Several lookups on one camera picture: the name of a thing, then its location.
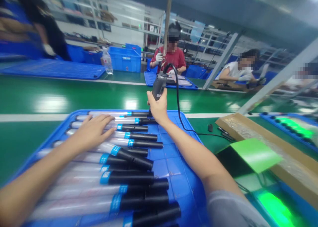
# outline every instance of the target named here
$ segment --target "green paper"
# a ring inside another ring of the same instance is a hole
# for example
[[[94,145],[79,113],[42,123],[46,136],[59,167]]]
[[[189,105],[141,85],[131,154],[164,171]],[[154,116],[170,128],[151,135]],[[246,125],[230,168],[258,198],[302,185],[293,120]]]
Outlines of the green paper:
[[[276,152],[256,138],[235,142],[230,146],[256,173],[261,173],[282,161]]]

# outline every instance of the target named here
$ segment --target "white glove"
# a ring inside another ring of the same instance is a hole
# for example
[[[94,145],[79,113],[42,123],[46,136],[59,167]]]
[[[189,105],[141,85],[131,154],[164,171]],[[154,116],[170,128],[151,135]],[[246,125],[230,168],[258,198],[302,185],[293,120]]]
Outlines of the white glove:
[[[159,53],[156,55],[156,65],[159,64],[159,62],[161,62],[163,60],[163,57],[162,57],[162,53]]]
[[[52,47],[49,44],[43,45],[45,52],[50,56],[56,56],[55,52],[53,51]]]
[[[252,75],[251,74],[247,74],[247,75],[243,75],[242,77],[240,77],[238,80],[239,81],[249,81],[252,79]]]
[[[260,85],[263,85],[263,84],[265,84],[265,82],[266,82],[266,78],[257,79],[257,80],[259,81],[259,84],[260,84]]]

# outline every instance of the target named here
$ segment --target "blue bin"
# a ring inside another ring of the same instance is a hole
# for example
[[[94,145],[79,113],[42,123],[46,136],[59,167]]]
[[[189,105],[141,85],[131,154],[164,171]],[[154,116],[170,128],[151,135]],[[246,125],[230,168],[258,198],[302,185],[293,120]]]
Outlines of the blue bin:
[[[202,78],[206,69],[198,65],[189,65],[186,71],[186,77],[190,78]]]
[[[67,51],[74,62],[84,63],[84,49],[81,46],[67,45]]]
[[[94,52],[89,52],[89,51],[84,51],[84,60],[85,63],[87,64],[95,64],[95,65],[101,65],[102,62],[100,61],[100,58],[102,58],[103,53],[94,53]]]
[[[140,72],[141,55],[135,50],[111,46],[108,53],[112,59],[114,70]]]
[[[126,49],[135,50],[138,54],[141,55],[141,47],[140,46],[128,44],[128,43],[126,43],[125,45],[126,45]]]

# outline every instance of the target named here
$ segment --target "black cable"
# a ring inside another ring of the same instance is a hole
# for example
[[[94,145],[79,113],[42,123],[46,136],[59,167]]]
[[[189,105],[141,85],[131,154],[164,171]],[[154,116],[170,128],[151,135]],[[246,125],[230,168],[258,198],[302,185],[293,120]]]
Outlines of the black cable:
[[[195,132],[196,134],[198,135],[211,135],[211,136],[217,136],[217,137],[221,137],[221,138],[224,138],[226,140],[228,140],[229,142],[233,143],[232,140],[228,139],[227,137],[225,136],[221,136],[221,135],[216,135],[216,134],[203,134],[203,133],[197,133],[195,130],[192,130],[192,129],[186,129],[185,126],[183,125],[183,122],[181,120],[181,115],[180,115],[180,105],[179,105],[179,79],[178,79],[178,71],[177,69],[174,67],[173,64],[169,63],[168,65],[170,65],[174,72],[175,72],[175,75],[176,75],[176,89],[177,89],[177,107],[178,107],[178,115],[179,115],[179,120],[181,122],[181,125],[183,127],[184,130],[186,131],[192,131],[192,132]]]

